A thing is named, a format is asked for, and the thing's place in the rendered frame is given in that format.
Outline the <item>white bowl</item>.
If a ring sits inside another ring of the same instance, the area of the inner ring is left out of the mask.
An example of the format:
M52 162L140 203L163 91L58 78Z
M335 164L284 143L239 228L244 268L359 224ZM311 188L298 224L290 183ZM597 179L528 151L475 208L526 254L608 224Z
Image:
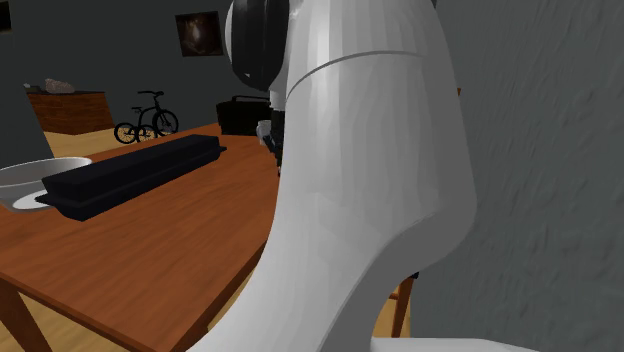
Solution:
M37 212L50 206L37 197L47 193L42 179L92 163L86 157L61 157L21 163L0 169L0 205L14 213Z

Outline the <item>brown wooden table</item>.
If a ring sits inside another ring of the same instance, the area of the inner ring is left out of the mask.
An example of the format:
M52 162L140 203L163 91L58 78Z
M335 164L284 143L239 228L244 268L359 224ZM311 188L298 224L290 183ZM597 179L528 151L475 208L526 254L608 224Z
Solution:
M130 352L184 352L258 262L278 176L253 136L206 166L86 221L0 209L0 322L53 352L34 300Z

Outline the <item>long black box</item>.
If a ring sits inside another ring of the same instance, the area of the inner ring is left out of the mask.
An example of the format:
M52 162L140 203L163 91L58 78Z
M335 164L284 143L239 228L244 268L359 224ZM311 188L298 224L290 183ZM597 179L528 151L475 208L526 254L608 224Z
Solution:
M192 134L42 179L36 201L86 221L217 160L227 148L217 136Z

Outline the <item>black tricycle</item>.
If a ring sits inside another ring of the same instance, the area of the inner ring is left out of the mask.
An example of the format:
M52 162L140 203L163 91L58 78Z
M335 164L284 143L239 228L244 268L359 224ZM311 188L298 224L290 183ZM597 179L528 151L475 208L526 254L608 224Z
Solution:
M153 105L143 108L134 106L132 110L138 115L137 123L122 122L115 126L115 139L122 144L132 144L155 139L161 136L177 133L179 121L177 116L161 107L158 98L164 95L163 91L138 91L138 94L152 96Z

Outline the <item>brick sideboard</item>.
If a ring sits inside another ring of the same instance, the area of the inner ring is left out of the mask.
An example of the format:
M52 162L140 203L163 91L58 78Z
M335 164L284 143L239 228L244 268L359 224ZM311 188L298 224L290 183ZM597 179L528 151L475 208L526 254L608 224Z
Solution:
M32 86L26 94L44 132L80 135L114 127L104 92L50 93Z

